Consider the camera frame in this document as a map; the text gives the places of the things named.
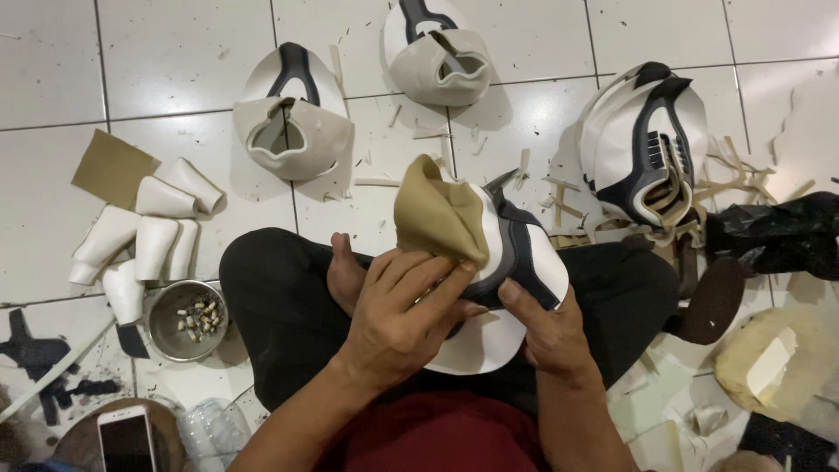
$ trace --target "person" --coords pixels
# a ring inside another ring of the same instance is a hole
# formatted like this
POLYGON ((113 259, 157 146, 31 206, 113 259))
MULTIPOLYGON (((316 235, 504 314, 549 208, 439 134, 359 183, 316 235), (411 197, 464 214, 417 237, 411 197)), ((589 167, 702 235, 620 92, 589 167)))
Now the person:
POLYGON ((228 470, 637 470, 606 389, 678 301, 678 277, 622 243, 559 252, 571 286, 547 312, 515 281, 498 289, 527 328, 519 354, 484 375, 423 367, 458 322, 476 273, 422 252, 354 254, 279 228, 247 233, 219 276, 272 413, 228 470))

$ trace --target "round wooden board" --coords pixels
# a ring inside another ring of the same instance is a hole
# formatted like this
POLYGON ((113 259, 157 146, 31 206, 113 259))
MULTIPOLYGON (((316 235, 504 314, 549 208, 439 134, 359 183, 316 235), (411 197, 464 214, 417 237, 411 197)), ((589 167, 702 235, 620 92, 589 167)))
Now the round wooden board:
POLYGON ((142 398, 115 400, 82 418, 58 442, 53 458, 81 470, 105 472, 96 419, 102 413, 138 405, 144 405, 149 409, 154 456, 158 470, 180 472, 186 463, 186 452, 178 435, 175 415, 169 408, 158 402, 142 398))

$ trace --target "black plastic bag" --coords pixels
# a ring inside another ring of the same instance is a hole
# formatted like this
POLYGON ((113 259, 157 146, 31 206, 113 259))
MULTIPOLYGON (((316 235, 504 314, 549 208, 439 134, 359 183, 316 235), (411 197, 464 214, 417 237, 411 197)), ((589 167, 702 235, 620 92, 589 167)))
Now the black plastic bag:
POLYGON ((751 274, 807 271, 839 281, 839 195, 818 191, 791 202, 731 205, 708 214, 706 255, 738 258, 751 274))

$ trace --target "metal bowl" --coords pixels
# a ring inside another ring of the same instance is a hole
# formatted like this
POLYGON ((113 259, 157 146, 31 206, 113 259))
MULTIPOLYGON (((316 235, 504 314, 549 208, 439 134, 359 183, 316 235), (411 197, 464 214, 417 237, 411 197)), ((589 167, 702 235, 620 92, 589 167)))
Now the metal bowl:
POLYGON ((152 302, 146 317, 146 331, 149 334, 152 348, 166 359, 173 362, 192 362, 204 359, 218 347, 224 339, 230 318, 227 305, 218 290, 199 281, 180 281, 166 287, 152 302), (216 333, 209 335, 200 343, 190 339, 186 331, 178 331, 178 310, 183 310, 199 295, 214 295, 218 297, 216 310, 221 322, 216 327, 216 333))

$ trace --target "red shirt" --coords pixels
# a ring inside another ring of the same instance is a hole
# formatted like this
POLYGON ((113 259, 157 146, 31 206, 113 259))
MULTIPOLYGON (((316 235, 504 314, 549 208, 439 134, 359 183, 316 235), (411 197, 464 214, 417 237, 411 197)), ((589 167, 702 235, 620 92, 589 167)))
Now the red shirt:
POLYGON ((416 393, 376 405, 350 425, 318 470, 550 470, 534 421, 468 391, 416 393))

